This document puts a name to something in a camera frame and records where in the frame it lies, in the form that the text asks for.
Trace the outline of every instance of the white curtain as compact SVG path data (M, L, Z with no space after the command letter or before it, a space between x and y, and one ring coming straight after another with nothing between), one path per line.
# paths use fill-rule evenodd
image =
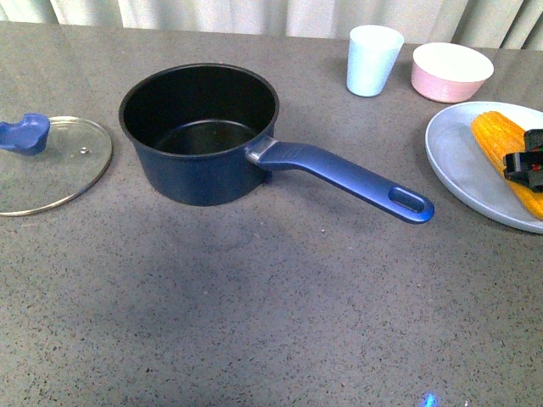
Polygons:
M407 42L543 50L543 0L0 0L0 20L348 38L387 25Z

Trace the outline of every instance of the plate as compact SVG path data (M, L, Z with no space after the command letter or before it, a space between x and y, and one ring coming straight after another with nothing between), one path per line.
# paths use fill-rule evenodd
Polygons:
M543 233L543 221L517 199L472 135L479 114L495 110L525 130L543 128L543 113L515 104L459 103L441 110L428 123L426 154L439 180L458 199L492 220L523 231Z

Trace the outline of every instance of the blue saucepan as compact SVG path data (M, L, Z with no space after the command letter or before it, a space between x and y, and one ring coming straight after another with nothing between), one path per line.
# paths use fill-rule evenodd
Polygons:
M120 125L148 181L190 205L240 198L269 171L303 170L410 223L434 215L425 197L321 148L273 138L279 99L261 76L225 64L164 70L124 97Z

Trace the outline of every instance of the corn on the cob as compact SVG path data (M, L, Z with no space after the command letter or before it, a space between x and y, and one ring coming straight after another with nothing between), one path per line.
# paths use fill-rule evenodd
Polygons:
M503 176L506 154L524 151L524 129L500 112L486 112L475 118L471 124L475 140L489 161ZM535 217L543 220L543 193L532 192L515 182L503 180L515 192L518 199Z

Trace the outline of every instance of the paper cup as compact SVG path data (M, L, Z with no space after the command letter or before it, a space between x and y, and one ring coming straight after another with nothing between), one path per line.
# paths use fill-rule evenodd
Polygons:
M358 96L378 95L389 79L404 37L381 25L361 25L350 32L347 88Z

